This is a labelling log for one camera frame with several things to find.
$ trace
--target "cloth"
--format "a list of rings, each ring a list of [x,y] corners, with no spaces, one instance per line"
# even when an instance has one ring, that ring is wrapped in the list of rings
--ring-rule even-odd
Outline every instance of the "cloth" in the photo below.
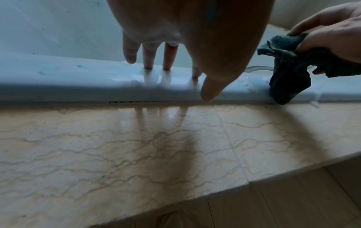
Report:
[[[361,64],[343,60],[327,48],[295,53],[297,46],[307,35],[275,36],[257,49],[258,55],[275,58],[270,95],[277,104],[287,104],[311,86],[307,72],[307,67],[311,65],[323,70],[328,78],[361,74]]]

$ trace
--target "wet rag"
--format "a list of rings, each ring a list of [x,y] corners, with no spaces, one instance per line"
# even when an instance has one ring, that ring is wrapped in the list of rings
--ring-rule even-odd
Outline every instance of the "wet rag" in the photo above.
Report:
[[[328,78],[361,74],[361,64],[343,60],[327,48],[314,48],[295,53],[308,34],[275,36],[257,49],[258,55],[275,58],[270,95],[277,104],[287,104],[298,93],[311,86],[307,67],[317,66]]]

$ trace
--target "human hand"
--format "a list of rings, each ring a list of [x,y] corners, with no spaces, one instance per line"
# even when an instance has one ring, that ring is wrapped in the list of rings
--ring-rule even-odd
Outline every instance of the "human hand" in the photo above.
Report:
[[[263,35],[274,0],[108,0],[123,28],[123,51],[135,63],[143,46],[152,69],[165,42],[163,68],[172,67],[179,44],[192,61],[192,76],[207,75],[201,90],[211,101],[245,70]]]
[[[333,6],[305,19],[289,33],[296,36],[318,26],[303,40],[296,52],[312,48],[328,48],[336,56],[355,63],[361,63],[361,2]],[[316,69],[314,74],[323,74]]]

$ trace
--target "beige marble surface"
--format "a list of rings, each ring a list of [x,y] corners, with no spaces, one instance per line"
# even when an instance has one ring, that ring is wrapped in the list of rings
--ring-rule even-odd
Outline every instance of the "beige marble surface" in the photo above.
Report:
[[[88,227],[361,151],[361,104],[0,110],[0,227]]]

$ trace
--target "wooden floor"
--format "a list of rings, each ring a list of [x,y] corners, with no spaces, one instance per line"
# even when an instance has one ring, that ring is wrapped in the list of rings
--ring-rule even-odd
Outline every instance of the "wooden floor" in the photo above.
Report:
[[[360,177],[357,158],[96,227],[361,228]]]

